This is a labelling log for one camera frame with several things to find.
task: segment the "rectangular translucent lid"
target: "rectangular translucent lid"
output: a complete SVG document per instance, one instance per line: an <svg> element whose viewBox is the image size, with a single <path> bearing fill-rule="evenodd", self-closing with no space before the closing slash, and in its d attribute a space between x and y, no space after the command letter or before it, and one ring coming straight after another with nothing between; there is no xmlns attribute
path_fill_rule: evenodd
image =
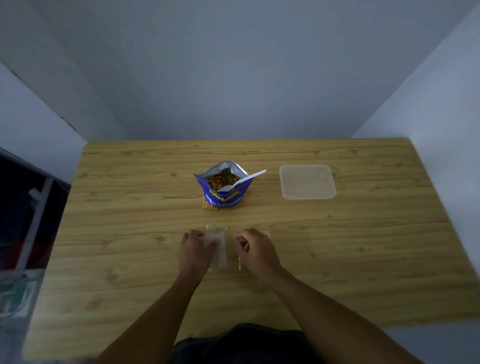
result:
<svg viewBox="0 0 480 364"><path fill-rule="evenodd" d="M280 183L287 200L327 199L336 195L332 171L325 164L281 166Z"/></svg>

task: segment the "hand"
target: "hand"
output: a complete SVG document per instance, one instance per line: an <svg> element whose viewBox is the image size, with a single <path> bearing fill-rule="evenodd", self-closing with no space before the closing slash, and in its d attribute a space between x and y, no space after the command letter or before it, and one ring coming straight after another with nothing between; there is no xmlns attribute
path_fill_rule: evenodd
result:
<svg viewBox="0 0 480 364"><path fill-rule="evenodd" d="M213 253L218 245L216 241L205 246L199 239L203 231L192 230L185 234L180 244L179 276L189 277L200 283L212 262Z"/></svg>
<svg viewBox="0 0 480 364"><path fill-rule="evenodd" d="M263 281L283 271L272 241L257 229L245 229L235 237L240 261Z"/></svg>

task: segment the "person's right arm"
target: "person's right arm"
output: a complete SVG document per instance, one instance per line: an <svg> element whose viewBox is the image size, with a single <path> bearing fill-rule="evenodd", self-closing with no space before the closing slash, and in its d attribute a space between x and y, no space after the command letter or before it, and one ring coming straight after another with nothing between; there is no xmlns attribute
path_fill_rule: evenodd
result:
<svg viewBox="0 0 480 364"><path fill-rule="evenodd" d="M377 326L283 269L265 234L243 230L235 247L241 262L279 296L327 363L421 364Z"/></svg>

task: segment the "person's right hand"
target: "person's right hand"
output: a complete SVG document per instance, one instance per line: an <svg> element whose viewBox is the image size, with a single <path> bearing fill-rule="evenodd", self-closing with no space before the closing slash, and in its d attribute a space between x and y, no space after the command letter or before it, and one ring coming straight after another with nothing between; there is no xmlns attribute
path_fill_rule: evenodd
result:
<svg viewBox="0 0 480 364"><path fill-rule="evenodd" d="M240 231L235 236L235 249L240 261L263 281L283 270L272 241L257 229Z"/></svg>

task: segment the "wood grain tabletop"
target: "wood grain tabletop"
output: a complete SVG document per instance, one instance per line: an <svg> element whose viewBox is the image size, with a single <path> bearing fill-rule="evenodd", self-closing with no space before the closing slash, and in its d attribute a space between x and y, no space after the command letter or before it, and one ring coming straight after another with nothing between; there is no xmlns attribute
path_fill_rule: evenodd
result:
<svg viewBox="0 0 480 364"><path fill-rule="evenodd" d="M232 210L202 210L194 173L224 160L267 169ZM326 164L331 200L283 198L284 164ZM387 328L480 316L478 279L408 139L89 143L78 166L24 347L25 359L96 355L176 277L184 232L269 231L297 278ZM227 243L177 340L240 322L297 328Z"/></svg>

